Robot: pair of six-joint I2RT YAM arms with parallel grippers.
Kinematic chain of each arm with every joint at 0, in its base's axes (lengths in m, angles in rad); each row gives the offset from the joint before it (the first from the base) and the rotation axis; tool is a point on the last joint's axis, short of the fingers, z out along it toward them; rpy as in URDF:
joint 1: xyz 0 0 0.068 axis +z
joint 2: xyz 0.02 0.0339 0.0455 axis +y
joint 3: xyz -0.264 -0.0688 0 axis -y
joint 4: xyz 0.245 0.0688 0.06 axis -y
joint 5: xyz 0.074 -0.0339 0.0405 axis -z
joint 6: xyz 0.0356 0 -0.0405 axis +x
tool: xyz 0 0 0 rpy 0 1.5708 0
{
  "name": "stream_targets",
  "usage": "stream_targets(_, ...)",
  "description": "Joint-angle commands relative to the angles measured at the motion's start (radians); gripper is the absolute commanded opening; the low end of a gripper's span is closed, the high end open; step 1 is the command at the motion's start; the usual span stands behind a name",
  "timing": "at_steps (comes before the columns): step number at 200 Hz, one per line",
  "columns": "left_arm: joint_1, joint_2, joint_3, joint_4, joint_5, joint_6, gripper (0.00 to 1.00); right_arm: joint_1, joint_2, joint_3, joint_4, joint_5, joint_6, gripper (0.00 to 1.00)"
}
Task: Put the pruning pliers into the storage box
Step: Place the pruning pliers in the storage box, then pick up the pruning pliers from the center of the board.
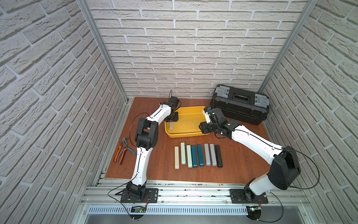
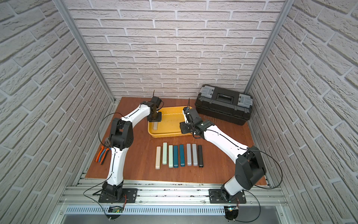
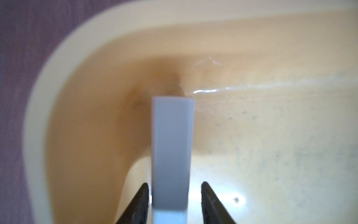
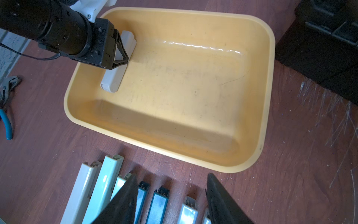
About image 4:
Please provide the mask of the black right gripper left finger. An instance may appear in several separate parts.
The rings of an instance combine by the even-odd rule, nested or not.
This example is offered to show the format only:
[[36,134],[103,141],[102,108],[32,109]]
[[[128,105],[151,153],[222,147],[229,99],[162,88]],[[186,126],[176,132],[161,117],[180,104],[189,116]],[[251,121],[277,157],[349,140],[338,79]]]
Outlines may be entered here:
[[131,175],[92,224],[133,224],[137,196],[137,176]]

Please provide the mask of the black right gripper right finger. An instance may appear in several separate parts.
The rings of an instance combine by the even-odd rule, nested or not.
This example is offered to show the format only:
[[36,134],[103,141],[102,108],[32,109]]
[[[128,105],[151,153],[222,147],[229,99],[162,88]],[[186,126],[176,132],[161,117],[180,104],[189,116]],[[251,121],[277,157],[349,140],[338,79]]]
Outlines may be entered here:
[[206,196],[213,224],[253,224],[235,200],[230,196],[217,177],[208,174]]

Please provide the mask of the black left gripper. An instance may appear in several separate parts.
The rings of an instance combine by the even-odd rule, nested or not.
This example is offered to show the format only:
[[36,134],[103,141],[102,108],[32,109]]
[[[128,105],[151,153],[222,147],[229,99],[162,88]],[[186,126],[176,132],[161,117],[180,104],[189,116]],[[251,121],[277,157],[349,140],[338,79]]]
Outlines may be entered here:
[[70,59],[113,70],[129,62],[126,52],[128,38],[121,37],[118,30],[107,19],[98,18],[96,22],[86,22],[87,40],[84,48],[77,55],[70,55]]

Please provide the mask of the pale green bar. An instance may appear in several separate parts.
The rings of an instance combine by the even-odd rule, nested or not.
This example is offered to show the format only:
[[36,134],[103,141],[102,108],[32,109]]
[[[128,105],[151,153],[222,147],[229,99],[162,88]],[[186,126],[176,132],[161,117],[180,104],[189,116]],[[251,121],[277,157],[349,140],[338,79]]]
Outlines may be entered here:
[[110,202],[123,161],[124,157],[120,155],[105,157],[82,221],[83,224],[91,224]]

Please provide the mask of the light mint bar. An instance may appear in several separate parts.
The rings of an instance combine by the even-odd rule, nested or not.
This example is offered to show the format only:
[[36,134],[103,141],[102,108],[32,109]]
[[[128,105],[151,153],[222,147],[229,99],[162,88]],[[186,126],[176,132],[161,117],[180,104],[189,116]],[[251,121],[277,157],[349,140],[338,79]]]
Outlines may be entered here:
[[127,173],[126,175],[122,176],[119,175],[114,185],[114,189],[112,192],[111,200],[116,196],[116,194],[120,191],[120,189],[124,186],[125,182],[130,178],[131,173]]

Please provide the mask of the dark teal bar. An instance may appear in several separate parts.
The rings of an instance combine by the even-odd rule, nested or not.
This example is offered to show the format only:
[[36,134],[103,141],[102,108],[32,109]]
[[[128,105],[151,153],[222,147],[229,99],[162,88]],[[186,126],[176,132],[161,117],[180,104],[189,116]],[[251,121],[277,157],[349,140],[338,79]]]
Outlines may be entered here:
[[145,204],[145,199],[146,199],[147,192],[148,192],[149,188],[150,188],[149,183],[144,182],[144,181],[141,181],[139,183],[134,224],[139,224],[139,222],[140,222],[143,207]]

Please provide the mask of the long beige bar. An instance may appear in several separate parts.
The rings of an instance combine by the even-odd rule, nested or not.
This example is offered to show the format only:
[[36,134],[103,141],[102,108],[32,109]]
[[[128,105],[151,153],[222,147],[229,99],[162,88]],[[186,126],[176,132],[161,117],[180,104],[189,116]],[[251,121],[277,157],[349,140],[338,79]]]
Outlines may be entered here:
[[81,164],[74,187],[61,219],[62,224],[81,224],[99,175],[102,163]]

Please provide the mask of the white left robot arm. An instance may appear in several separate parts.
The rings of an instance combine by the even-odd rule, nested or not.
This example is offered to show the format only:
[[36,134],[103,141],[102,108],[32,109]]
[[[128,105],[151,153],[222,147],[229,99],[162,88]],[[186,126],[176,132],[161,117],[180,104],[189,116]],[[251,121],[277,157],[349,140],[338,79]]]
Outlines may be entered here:
[[1,29],[62,57],[107,70],[128,64],[120,32],[97,14],[100,1],[1,1]]

